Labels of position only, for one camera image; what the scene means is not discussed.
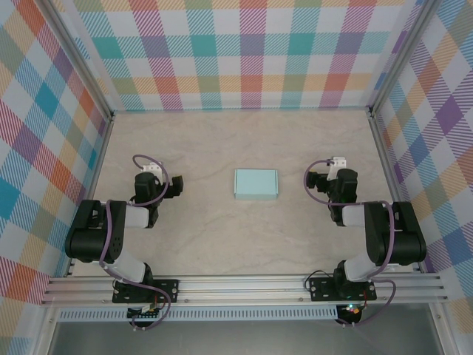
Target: colorful plaid pattern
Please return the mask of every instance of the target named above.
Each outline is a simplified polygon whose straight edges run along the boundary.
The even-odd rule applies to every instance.
[[[0,354],[30,346],[105,125],[33,0],[0,1]]]
[[[74,0],[81,38],[63,17],[126,110],[364,107],[408,2]]]
[[[473,1],[442,3],[378,118],[426,264],[453,300],[456,339],[473,344]]]
[[[373,105],[373,102],[381,88],[381,85],[383,85],[384,79],[386,79],[388,72],[391,70],[392,65],[398,58],[399,50],[402,48],[402,45],[406,41],[409,31],[412,29],[412,25],[415,23],[415,20],[417,19],[425,1],[426,0],[416,0],[411,13],[409,14],[409,18],[407,19],[406,24],[404,25],[401,34],[399,35],[399,38],[396,41],[395,46],[392,48],[391,54],[389,54],[389,58],[383,67],[383,71],[379,76],[378,81],[376,82],[375,89],[372,91],[371,97],[369,99],[369,104],[367,106],[371,107]]]

